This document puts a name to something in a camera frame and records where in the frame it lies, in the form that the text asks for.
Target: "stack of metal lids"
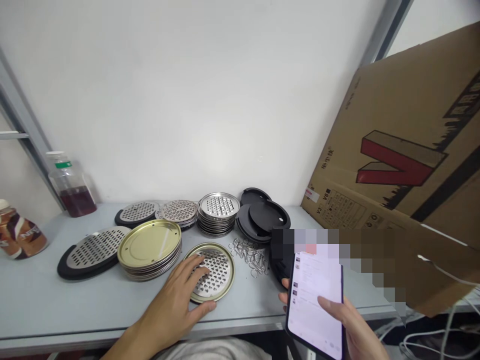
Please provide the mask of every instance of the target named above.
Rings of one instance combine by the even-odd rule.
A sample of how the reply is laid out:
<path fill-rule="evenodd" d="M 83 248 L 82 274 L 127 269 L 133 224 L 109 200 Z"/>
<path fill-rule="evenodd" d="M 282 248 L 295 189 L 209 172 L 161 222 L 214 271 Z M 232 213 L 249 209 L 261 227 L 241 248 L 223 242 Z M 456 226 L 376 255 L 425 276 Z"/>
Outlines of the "stack of metal lids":
<path fill-rule="evenodd" d="M 134 228 L 120 243 L 117 256 L 129 278 L 146 281 L 170 269 L 181 249 L 180 226 L 155 219 Z"/>
<path fill-rule="evenodd" d="M 160 205 L 160 210 L 155 212 L 155 217 L 176 223 L 182 231 L 185 231 L 197 221 L 197 204 L 188 200 L 170 201 Z"/>
<path fill-rule="evenodd" d="M 239 209 L 240 202 L 235 196 L 212 192 L 198 202 L 197 226 L 208 236 L 224 236 L 233 230 Z"/>
<path fill-rule="evenodd" d="M 115 224 L 130 229 L 155 219 L 155 213 L 160 209 L 156 201 L 140 201 L 128 205 L 115 216 Z"/>
<path fill-rule="evenodd" d="M 190 295 L 190 300 L 203 303 L 208 300 L 218 301 L 223 298 L 232 287 L 235 278 L 235 263 L 229 251 L 215 242 L 204 242 L 195 246 L 185 256 L 197 254 L 205 256 L 198 267 L 207 267 L 209 274 L 203 275 L 198 280 L 195 289 Z"/>

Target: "finger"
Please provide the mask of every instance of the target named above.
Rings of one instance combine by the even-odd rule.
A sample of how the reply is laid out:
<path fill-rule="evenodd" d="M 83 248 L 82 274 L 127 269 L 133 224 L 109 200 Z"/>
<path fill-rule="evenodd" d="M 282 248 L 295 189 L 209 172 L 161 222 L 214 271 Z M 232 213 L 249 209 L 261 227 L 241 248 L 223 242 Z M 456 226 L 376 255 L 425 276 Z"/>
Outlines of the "finger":
<path fill-rule="evenodd" d="M 367 326 L 367 328 L 370 327 L 367 325 L 363 318 L 359 320 L 350 311 L 347 305 L 341 302 L 330 301 L 322 296 L 319 296 L 317 300 L 322 309 L 329 313 L 332 317 L 340 321 L 345 327 L 345 329 L 350 332 L 354 338 L 363 338 L 365 336 L 365 326 Z"/>
<path fill-rule="evenodd" d="M 208 273 L 210 273 L 209 268 L 206 266 L 201 266 L 196 269 L 192 275 L 190 275 L 185 287 L 189 294 L 195 289 L 195 286 L 199 282 L 200 278 Z"/>
<path fill-rule="evenodd" d="M 347 299 L 347 297 L 343 296 L 343 303 L 350 309 L 351 313 L 355 315 L 357 319 L 363 320 L 364 318 L 360 315 L 357 308 Z"/>
<path fill-rule="evenodd" d="M 200 265 L 200 263 L 205 259 L 204 256 L 199 256 L 197 258 L 193 257 L 189 262 L 185 264 L 185 267 L 181 270 L 181 273 L 178 274 L 178 281 L 181 281 L 182 284 L 185 284 L 190 277 L 192 271 Z"/>
<path fill-rule="evenodd" d="M 187 257 L 185 260 L 179 263 L 177 267 L 172 271 L 172 274 L 171 274 L 172 278 L 177 279 L 180 276 L 180 274 L 184 271 L 185 267 L 188 266 L 192 261 L 198 261 L 198 263 L 200 264 L 203 261 L 203 259 L 205 259 L 205 256 L 198 256 L 197 254 L 193 254 Z"/>
<path fill-rule="evenodd" d="M 188 316 L 187 316 L 188 327 L 189 328 L 193 327 L 196 323 L 200 321 L 200 319 L 202 319 L 209 312 L 213 311 L 216 307 L 217 307 L 217 303 L 213 300 L 206 301 L 198 305 L 196 308 L 194 308 L 192 311 L 188 313 Z"/>
<path fill-rule="evenodd" d="M 286 292 L 279 293 L 278 298 L 284 304 L 288 304 L 288 302 L 289 302 L 289 295 Z"/>
<path fill-rule="evenodd" d="M 290 279 L 287 279 L 287 278 L 283 278 L 281 280 L 281 284 L 286 288 L 286 289 L 290 289 Z"/>

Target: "cardboard box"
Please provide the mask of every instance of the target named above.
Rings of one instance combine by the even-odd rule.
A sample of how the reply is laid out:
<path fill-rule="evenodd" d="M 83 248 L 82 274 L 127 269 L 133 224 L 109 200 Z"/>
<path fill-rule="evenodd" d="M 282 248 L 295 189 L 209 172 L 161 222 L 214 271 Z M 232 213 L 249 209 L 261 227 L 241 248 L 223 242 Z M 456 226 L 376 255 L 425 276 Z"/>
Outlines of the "cardboard box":
<path fill-rule="evenodd" d="M 480 282 L 479 109 L 480 22 L 360 68 L 301 204 L 326 229 L 415 230 L 399 250 L 406 301 L 428 316 L 472 287 L 417 255 Z"/>

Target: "white wall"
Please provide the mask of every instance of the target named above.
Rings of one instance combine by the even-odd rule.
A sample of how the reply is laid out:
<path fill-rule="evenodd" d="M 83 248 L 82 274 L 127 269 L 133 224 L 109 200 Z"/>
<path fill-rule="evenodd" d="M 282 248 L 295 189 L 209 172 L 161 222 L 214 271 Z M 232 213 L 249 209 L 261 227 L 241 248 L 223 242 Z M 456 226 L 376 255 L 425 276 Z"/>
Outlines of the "white wall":
<path fill-rule="evenodd" d="M 0 131 L 9 130 L 0 112 Z M 37 225 L 60 213 L 60 207 L 18 140 L 0 141 L 0 199 L 6 199 L 20 215 Z"/>
<path fill-rule="evenodd" d="M 414 0 L 388 55 L 480 21 L 480 0 Z"/>
<path fill-rule="evenodd" d="M 0 46 L 98 200 L 298 205 L 384 3 L 1 0 Z"/>

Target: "phone screen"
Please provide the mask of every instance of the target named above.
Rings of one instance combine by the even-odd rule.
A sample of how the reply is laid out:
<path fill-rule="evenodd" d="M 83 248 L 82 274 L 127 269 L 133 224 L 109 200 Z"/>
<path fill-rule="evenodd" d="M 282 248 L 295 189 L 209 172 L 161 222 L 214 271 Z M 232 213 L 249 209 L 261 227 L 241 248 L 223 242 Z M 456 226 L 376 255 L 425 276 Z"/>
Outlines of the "phone screen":
<path fill-rule="evenodd" d="M 293 263 L 288 330 L 330 357 L 341 360 L 342 323 L 320 307 L 317 297 L 342 302 L 342 266 L 327 253 L 299 252 Z"/>

